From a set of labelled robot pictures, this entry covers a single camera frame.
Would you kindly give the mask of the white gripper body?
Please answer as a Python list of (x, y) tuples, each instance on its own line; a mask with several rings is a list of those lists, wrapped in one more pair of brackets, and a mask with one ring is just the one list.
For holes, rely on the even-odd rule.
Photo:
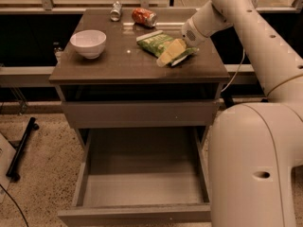
[(189, 18), (181, 28), (183, 39), (188, 46), (195, 47), (206, 40), (206, 36), (201, 34), (194, 25), (193, 19)]

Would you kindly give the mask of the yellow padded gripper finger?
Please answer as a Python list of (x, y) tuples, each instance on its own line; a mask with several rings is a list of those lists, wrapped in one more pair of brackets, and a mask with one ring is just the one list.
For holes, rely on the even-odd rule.
[(182, 39), (175, 39), (169, 44), (168, 48), (157, 59), (157, 65), (163, 67), (171, 63), (174, 59), (184, 53), (186, 51), (186, 48), (187, 44)]

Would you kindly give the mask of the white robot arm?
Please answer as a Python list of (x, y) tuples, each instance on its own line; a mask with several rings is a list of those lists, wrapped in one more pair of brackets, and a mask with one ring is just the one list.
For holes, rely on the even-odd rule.
[(212, 227), (296, 227), (292, 171), (303, 162), (302, 59), (256, 5), (257, 0), (209, 0), (182, 27), (191, 46), (234, 27), (268, 99), (232, 106), (213, 123)]

